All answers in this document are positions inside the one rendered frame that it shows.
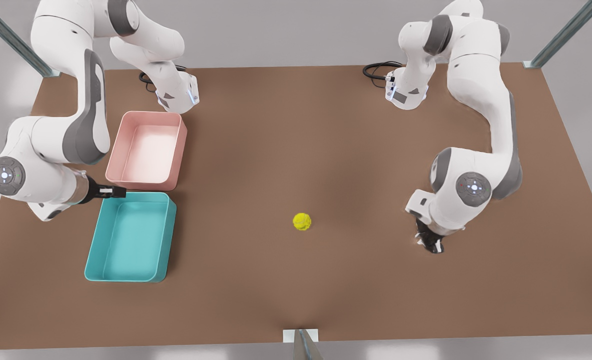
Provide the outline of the pink rectangular tray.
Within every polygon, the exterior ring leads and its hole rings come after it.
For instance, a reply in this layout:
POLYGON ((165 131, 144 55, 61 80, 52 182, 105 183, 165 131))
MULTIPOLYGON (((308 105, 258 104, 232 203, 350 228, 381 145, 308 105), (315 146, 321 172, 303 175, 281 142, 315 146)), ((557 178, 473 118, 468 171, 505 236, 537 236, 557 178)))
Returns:
POLYGON ((106 179, 132 191, 172 191, 177 186, 186 137, 185 123, 176 112, 126 112, 106 179))

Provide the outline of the silver frame post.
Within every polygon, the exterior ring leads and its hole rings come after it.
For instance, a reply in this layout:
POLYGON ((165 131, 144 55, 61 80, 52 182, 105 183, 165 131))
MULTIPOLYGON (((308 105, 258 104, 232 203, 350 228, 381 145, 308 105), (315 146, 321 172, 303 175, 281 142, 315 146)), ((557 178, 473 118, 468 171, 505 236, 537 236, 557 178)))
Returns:
POLYGON ((545 47, 529 61, 523 61, 525 69, 540 69, 561 50, 561 48, 577 34, 586 23, 592 18, 592 0, 587 0, 584 5, 571 17, 564 27, 554 35, 545 47))
POLYGON ((324 360, 317 346, 317 328, 284 329, 282 335, 284 343, 293 343, 293 360, 324 360))
POLYGON ((35 51, 25 42, 12 28, 0 18, 0 38, 7 43, 20 57, 22 57, 33 69, 35 69, 44 78, 57 78, 60 71, 57 71, 44 60, 42 60, 35 51))

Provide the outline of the teal rectangular tray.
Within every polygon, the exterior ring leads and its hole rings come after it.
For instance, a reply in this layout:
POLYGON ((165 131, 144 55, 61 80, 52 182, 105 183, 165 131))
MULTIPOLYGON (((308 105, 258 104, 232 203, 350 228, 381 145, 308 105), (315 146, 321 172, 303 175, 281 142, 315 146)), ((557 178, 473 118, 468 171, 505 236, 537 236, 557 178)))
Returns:
POLYGON ((163 192, 102 201, 85 266, 89 281, 160 283, 166 277, 177 206, 163 192))

